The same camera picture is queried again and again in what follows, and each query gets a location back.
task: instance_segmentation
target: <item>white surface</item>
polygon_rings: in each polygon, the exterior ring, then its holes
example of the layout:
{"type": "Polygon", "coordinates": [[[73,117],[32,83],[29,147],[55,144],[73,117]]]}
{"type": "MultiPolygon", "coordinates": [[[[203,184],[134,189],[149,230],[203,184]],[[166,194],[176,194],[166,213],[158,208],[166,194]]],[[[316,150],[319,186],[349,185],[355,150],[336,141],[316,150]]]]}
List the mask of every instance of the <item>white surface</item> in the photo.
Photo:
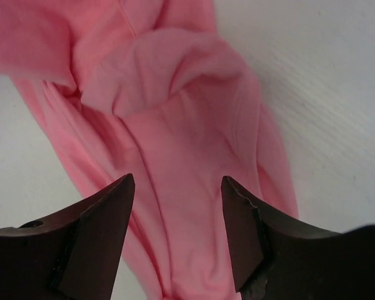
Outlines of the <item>white surface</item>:
{"type": "MultiPolygon", "coordinates": [[[[219,31],[249,62],[280,125],[301,219],[375,222],[375,0],[215,0],[219,31]]],[[[80,200],[0,77],[0,227],[80,200]]],[[[121,264],[113,299],[144,299],[121,264]]]]}

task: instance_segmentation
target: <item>garment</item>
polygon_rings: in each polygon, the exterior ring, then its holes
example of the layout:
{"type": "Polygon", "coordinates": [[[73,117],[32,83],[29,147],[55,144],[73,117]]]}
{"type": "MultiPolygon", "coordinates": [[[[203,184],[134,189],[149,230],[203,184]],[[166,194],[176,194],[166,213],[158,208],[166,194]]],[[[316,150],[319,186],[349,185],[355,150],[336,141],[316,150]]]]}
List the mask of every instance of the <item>garment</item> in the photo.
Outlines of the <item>garment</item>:
{"type": "Polygon", "coordinates": [[[0,0],[0,73],[84,197],[133,173],[122,255],[148,299],[239,299],[222,177],[297,207],[258,81],[210,0],[0,0]]]}

